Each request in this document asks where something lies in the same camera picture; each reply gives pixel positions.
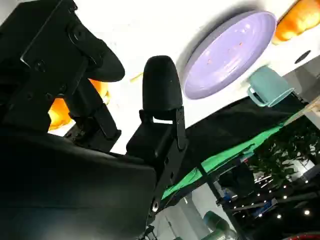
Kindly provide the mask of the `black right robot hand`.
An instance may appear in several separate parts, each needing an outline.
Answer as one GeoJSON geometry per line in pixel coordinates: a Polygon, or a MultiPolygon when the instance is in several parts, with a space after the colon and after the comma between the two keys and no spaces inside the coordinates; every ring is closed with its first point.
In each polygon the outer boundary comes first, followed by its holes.
{"type": "Polygon", "coordinates": [[[151,57],[141,124],[121,131],[92,84],[125,69],[80,21],[72,0],[19,3],[0,27],[0,237],[136,240],[188,147],[179,76],[151,57]]]}

